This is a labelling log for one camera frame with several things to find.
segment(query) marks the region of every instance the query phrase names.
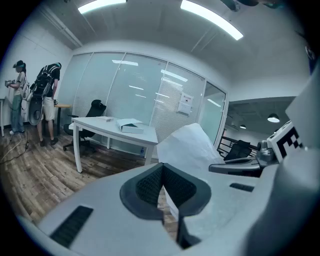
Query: black vent slot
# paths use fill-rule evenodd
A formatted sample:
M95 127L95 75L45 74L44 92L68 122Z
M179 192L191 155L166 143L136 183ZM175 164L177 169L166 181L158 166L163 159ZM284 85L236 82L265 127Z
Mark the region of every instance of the black vent slot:
M232 183L230 187L237 190L247 191L247 192L252 192L255 188L254 186L244 185L240 183Z
M86 223L93 209L78 206L64 222L50 235L58 244L68 248Z

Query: paper sign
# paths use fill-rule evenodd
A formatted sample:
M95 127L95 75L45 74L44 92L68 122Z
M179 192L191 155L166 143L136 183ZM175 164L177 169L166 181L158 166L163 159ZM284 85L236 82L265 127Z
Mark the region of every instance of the paper sign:
M190 115L191 105L186 104L182 101L179 102L178 111Z
M181 101L181 102L192 106L192 101L193 101L193 100L194 100L194 97L193 97L193 96L190 96L190 95L182 92L181 98L180 98L180 101Z

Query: glass partition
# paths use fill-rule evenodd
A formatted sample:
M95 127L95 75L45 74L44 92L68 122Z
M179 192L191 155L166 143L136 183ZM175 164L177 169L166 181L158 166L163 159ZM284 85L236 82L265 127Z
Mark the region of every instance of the glass partition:
M226 94L224 92L220 91L212 84L206 83L199 124L213 144L215 143L219 131L225 99Z

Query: white plastic sheet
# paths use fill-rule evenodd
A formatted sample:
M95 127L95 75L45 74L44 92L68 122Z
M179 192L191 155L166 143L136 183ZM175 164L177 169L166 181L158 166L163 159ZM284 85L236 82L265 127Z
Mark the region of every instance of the white plastic sheet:
M168 163L195 177L198 172L208 172L211 164L225 163L198 123L185 125L174 131L156 149L160 163ZM178 220L178 208L166 189L164 191L170 212Z

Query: wall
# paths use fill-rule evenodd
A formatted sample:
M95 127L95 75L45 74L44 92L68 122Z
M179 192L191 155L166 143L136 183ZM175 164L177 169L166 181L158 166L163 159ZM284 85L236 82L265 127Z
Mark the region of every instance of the wall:
M12 40L3 60L0 69L0 96L7 96L10 101L13 98L13 89L3 86L5 80L15 80L18 74L13 68L14 63L22 60L26 63L26 76L30 84L32 84L42 67L48 64L60 62L62 69L60 71L60 82L55 94L57 98L60 84L64 76L64 72L69 64L72 56L72 50L57 40L43 27L42 22L35 16L29 17L21 26L20 30ZM6 102L3 108L4 125L10 124L10 108Z
M309 78L304 45L282 48L274 43L233 70L229 100L241 101L269 97L297 96Z
M88 43L83 47L75 49L73 54L77 55L100 51L123 51L152 56L196 72L223 90L229 91L230 88L230 80L227 75L224 75L229 72L219 61L216 62L217 67L212 67L187 52L153 42L125 39L104 40Z

